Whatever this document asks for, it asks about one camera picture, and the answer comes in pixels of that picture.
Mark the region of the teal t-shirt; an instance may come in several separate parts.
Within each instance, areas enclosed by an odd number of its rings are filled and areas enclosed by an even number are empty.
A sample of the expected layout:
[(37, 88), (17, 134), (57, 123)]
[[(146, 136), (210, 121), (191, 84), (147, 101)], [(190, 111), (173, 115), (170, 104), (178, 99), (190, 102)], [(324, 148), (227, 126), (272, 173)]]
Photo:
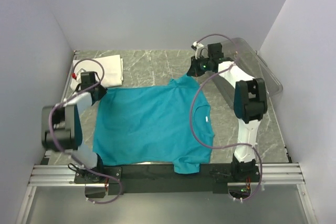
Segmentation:
[(163, 86), (110, 88), (98, 106), (93, 150), (108, 166), (168, 162), (197, 173), (211, 159), (211, 107), (189, 76)]

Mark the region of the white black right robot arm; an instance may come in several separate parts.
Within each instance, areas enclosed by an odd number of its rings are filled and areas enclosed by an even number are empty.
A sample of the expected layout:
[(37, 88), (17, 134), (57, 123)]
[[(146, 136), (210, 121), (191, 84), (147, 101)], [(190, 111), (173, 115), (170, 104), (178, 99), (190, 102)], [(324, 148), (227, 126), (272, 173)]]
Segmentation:
[(187, 72), (190, 77), (199, 77), (208, 71), (213, 77), (221, 77), (234, 88), (234, 113), (238, 118), (238, 137), (231, 162), (230, 175), (241, 182), (253, 175), (259, 175), (256, 165), (257, 132), (268, 109), (265, 81), (255, 78), (242, 70), (236, 62), (225, 57), (222, 44), (209, 44), (205, 47), (194, 42), (191, 66)]

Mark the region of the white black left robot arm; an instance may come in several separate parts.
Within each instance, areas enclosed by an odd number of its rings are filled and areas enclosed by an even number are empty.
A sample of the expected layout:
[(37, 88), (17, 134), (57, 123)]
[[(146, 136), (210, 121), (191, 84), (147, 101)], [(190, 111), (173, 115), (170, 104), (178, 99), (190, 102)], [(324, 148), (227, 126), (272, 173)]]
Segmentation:
[(95, 71), (82, 72), (73, 95), (64, 102), (42, 109), (41, 144), (47, 151), (66, 154), (75, 163), (68, 168), (93, 183), (104, 180), (105, 170), (99, 154), (84, 142), (80, 115), (107, 93)]

